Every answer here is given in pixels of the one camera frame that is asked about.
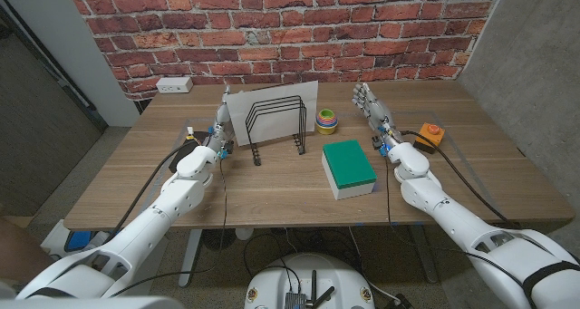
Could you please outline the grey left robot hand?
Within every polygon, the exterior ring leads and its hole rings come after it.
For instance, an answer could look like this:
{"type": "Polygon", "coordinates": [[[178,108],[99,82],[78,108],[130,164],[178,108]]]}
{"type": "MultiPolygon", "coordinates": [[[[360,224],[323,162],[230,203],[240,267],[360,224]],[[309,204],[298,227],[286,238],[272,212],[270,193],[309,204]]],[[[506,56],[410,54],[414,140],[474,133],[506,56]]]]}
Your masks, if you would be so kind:
{"type": "Polygon", "coordinates": [[[226,102],[226,96],[230,93],[230,86],[227,85],[221,104],[217,108],[209,136],[203,142],[204,146],[214,150],[222,158],[225,158],[227,154],[231,154],[234,146],[235,131],[226,102]]]}

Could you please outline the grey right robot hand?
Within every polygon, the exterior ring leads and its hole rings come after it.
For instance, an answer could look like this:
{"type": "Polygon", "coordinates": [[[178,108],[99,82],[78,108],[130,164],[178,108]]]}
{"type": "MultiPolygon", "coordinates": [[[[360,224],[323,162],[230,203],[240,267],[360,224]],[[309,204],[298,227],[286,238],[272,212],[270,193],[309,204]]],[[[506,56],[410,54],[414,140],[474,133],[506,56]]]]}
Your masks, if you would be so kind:
{"type": "Polygon", "coordinates": [[[391,111],[376,98],[366,82],[354,86],[353,103],[361,110],[372,131],[388,149],[402,143],[402,135],[395,126],[391,111]]]}

